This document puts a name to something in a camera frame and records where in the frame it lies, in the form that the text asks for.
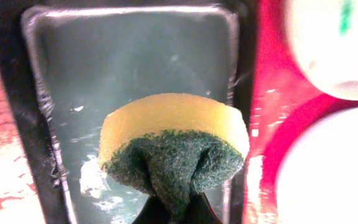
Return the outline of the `yellow green sponge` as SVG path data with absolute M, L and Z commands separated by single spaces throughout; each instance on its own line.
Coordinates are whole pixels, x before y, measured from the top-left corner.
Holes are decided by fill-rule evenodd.
M 192 196 L 241 170 L 249 149 L 238 109 L 202 96 L 161 93 L 107 115 L 99 166 L 116 182 L 157 197 L 178 223 Z

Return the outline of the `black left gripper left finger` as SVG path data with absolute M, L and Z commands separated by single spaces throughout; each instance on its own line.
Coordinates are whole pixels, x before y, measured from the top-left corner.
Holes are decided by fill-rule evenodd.
M 170 213 L 157 196 L 150 196 L 132 224 L 168 224 Z

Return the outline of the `light blue plate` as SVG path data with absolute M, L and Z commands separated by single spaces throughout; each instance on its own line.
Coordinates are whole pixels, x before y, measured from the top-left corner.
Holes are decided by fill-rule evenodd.
M 358 224 L 358 108 L 329 115 L 295 141 L 276 181 L 282 224 Z

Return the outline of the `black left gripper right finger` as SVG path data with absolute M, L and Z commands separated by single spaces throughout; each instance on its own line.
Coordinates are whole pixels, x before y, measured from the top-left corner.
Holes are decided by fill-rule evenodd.
M 204 193 L 193 195 L 187 207 L 184 224 L 223 224 L 211 208 Z

